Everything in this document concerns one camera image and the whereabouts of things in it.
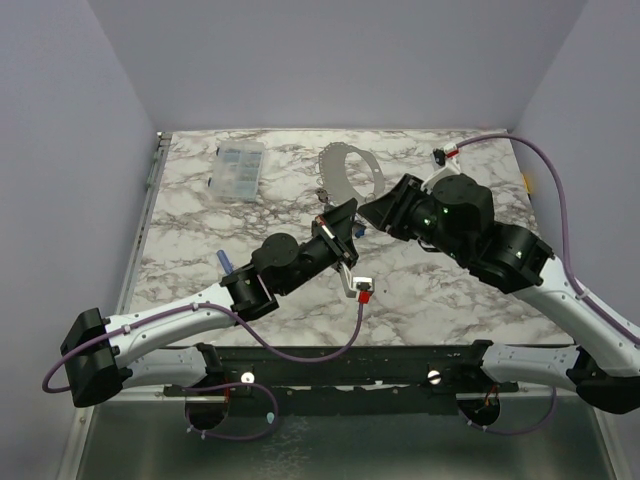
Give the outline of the metal key ring plate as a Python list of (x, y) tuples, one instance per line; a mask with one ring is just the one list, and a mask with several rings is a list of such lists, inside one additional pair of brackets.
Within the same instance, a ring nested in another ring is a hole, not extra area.
[[(373, 176), (371, 194), (363, 196), (358, 193), (347, 176), (346, 157), (351, 153), (358, 154), (371, 170)], [(385, 191), (385, 178), (374, 154), (353, 145), (344, 142), (328, 144), (318, 155), (318, 167), (323, 188), (337, 204), (351, 199), (366, 203), (369, 197), (377, 199)]]

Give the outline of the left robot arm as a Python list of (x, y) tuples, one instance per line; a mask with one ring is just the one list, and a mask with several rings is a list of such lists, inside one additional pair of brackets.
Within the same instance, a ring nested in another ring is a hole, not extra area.
[(328, 268), (347, 271), (358, 260), (352, 238), (358, 203), (351, 199), (317, 216), (311, 237), (299, 243), (286, 233), (267, 237), (248, 264), (196, 294), (162, 307), (104, 316), (80, 313), (61, 347), (60, 367), (74, 406), (103, 403), (128, 380), (139, 380), (134, 363), (182, 339), (259, 319), (286, 296)]

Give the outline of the black tag key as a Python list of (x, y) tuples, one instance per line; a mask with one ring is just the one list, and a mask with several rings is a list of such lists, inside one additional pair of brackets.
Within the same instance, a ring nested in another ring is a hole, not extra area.
[(327, 190), (324, 188), (317, 188), (315, 190), (315, 195), (317, 196), (318, 200), (323, 204), (329, 204), (331, 202), (331, 196), (327, 192)]

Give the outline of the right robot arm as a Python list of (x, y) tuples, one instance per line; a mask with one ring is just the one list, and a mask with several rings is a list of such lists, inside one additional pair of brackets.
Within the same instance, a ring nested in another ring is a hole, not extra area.
[(494, 218), (489, 188), (464, 175), (439, 180), (431, 192), (406, 174), (394, 188), (359, 207), (374, 228), (402, 241), (424, 241), (451, 257), (480, 282), (512, 294), (569, 334), (569, 347), (493, 343), (482, 357), (459, 367), (461, 383), (481, 391), (493, 381), (563, 388), (602, 411), (625, 414), (639, 407), (639, 346), (603, 301), (589, 307), (572, 286), (561, 259), (530, 230)]

